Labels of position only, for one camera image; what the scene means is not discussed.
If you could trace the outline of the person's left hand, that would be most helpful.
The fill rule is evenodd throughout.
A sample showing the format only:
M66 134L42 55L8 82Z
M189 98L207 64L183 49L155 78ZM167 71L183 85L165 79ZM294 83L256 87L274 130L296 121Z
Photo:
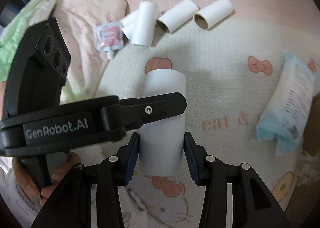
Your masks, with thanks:
M54 184L51 186L44 187L41 191L39 191L33 179L23 169L21 165L21 161L18 158L12 159L12 168L13 168L16 181L20 185L22 191L25 193L27 198L33 202L35 202L34 198L39 199L40 205L43 206L46 203L49 196L55 190L56 186L67 174L67 172L73 167L74 164L77 164L80 162L81 162L80 156L78 156L77 153L71 152L71 156L66 161L66 163L58 167L53 173L52 179L55 181Z

